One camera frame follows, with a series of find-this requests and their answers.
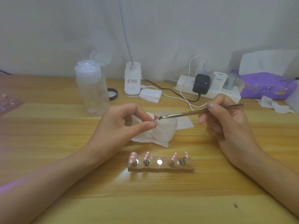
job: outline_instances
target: person's left hand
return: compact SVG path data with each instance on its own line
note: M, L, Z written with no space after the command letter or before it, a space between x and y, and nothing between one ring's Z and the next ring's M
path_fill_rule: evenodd
M132 126L132 115L141 123ZM116 154L129 140L155 128L156 123L138 104L111 106L102 116L84 150L104 162Z

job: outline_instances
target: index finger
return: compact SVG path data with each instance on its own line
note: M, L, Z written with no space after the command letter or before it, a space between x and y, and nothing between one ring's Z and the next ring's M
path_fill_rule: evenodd
M128 115L134 115L141 121L152 121L152 118L143 110L143 108L135 103L120 105L119 109L121 111L122 118Z
M212 100L213 103L216 103L221 106L226 106L226 105L235 105L236 103L228 96L225 94L218 94L214 99Z

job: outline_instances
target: crumpled tissue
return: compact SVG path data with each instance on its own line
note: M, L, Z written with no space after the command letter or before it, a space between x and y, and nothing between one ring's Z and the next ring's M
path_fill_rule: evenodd
M150 115L150 117L154 118L154 114L152 113L148 113ZM138 119L136 116L132 116L133 118L133 125L136 125L138 123L141 122L140 119ZM184 117L178 117L178 126L177 126L177 130L181 130L181 129L187 129L187 128L192 128L194 127L194 125L192 124L191 120L188 118L188 116L184 116ZM157 145L161 145L163 147L168 148L168 142L159 142L157 140L155 140L151 134L151 131L146 131L141 133L140 135L137 135L136 137L134 137L132 139L132 141L134 142L145 142L145 143L155 143Z
M292 112L295 113L289 106L279 105L277 102L273 101L271 98L262 96L261 99L255 99L260 106L267 108L274 108L274 110L278 113L287 113Z

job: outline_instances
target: wooden table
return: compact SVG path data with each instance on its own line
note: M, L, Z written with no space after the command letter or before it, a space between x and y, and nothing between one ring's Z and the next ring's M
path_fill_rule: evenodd
M107 80L107 84L119 93L113 105L137 102L151 113L162 109L189 111L186 103L167 97L159 104L126 98L122 80ZM1 76L0 93L25 102L0 118L0 185L77 151L100 119L88 115L73 78ZM200 98L198 104L207 101ZM262 148L299 171L298 115L276 113L252 99L241 102ZM205 125L197 124L196 116L190 119L195 128L176 131L169 148L129 142L34 223L131 223L132 217L136 220L133 223L298 223L294 215L226 160ZM131 151L151 151L160 156L188 151L195 172L128 172Z

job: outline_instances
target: forearm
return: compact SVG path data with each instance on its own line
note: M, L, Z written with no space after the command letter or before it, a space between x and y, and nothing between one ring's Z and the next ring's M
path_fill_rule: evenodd
M85 150L0 188L0 223L30 223L101 162Z
M299 174L265 152L250 157L241 168L299 217Z

